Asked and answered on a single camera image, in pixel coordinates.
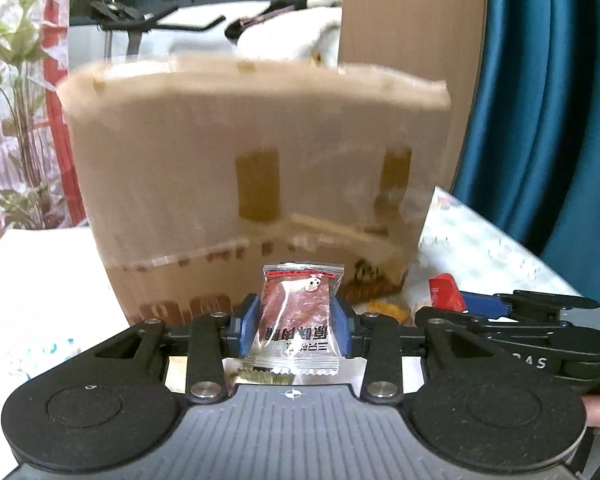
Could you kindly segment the white quilted blanket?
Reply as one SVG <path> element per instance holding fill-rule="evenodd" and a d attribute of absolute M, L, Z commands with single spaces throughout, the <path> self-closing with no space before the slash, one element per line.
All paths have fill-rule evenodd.
<path fill-rule="evenodd" d="M 336 67 L 341 19 L 340 3 L 277 14 L 242 32 L 234 52 L 246 60 Z"/>

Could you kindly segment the cardboard box with plastic liner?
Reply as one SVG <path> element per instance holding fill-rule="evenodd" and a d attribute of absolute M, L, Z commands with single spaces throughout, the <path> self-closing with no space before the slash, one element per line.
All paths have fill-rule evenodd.
<path fill-rule="evenodd" d="M 229 311 L 279 261 L 340 264 L 354 303 L 402 289 L 449 133 L 444 82 L 182 55 L 87 65 L 57 93 L 129 322 Z"/>

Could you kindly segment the black garment on blanket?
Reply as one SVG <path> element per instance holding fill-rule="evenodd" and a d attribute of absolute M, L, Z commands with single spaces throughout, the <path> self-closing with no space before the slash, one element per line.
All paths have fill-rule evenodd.
<path fill-rule="evenodd" d="M 248 18 L 238 18 L 238 20 L 231 22 L 225 29 L 225 38 L 232 44 L 237 44 L 239 37 L 248 28 L 265 23 L 272 20 L 272 18 L 276 18 L 276 16 L 288 12 L 306 10 L 307 8 L 308 0 L 273 0 L 259 14 L 248 16 Z"/>

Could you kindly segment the red printed backdrop cloth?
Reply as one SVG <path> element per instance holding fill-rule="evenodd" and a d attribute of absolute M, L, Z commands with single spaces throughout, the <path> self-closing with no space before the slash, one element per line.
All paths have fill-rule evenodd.
<path fill-rule="evenodd" d="M 0 238 L 86 217 L 57 95 L 68 32 L 69 0 L 0 0 Z"/>

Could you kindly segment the wooden panel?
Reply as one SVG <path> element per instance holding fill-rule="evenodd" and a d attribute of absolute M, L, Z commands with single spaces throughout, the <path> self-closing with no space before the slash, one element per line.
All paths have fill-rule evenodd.
<path fill-rule="evenodd" d="M 452 188 L 482 58 L 486 0 L 343 0 L 339 59 L 444 80 L 451 100 L 440 188 Z"/>

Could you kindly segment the orange snack packet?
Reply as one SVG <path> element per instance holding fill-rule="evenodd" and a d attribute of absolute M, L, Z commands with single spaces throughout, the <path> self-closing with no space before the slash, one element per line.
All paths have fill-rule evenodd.
<path fill-rule="evenodd" d="M 399 324 L 411 323 L 411 311 L 391 302 L 372 299 L 367 305 L 367 313 L 377 313 L 394 318 Z"/>

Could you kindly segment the brown jerky packet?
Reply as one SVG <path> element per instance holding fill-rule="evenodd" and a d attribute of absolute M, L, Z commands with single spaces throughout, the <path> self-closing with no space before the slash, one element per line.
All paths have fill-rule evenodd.
<path fill-rule="evenodd" d="M 330 306 L 343 273 L 336 263 L 264 266 L 260 318 L 245 367 L 277 375 L 336 375 L 340 352 Z"/>

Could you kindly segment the red snack packet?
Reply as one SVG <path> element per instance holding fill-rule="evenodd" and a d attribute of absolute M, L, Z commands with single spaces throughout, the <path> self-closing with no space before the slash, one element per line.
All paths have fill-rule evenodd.
<path fill-rule="evenodd" d="M 428 280 L 431 305 L 434 308 L 458 313 L 467 311 L 465 300 L 449 273 L 433 276 Z"/>

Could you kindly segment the black exercise bike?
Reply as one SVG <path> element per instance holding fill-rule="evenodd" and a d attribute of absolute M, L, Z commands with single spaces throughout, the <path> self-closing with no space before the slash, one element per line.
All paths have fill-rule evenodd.
<path fill-rule="evenodd" d="M 91 18 L 96 22 L 98 28 L 105 33 L 104 60 L 112 58 L 112 38 L 114 32 L 125 32 L 128 35 L 128 46 L 126 56 L 137 56 L 140 53 L 142 38 L 152 30 L 168 30 L 169 32 L 208 32 L 219 24 L 226 21 L 224 15 L 220 15 L 208 24 L 173 25 L 162 24 L 161 21 L 175 13 L 180 7 L 171 4 L 156 13 L 143 14 L 132 6 L 125 6 L 118 2 L 91 2 Z"/>

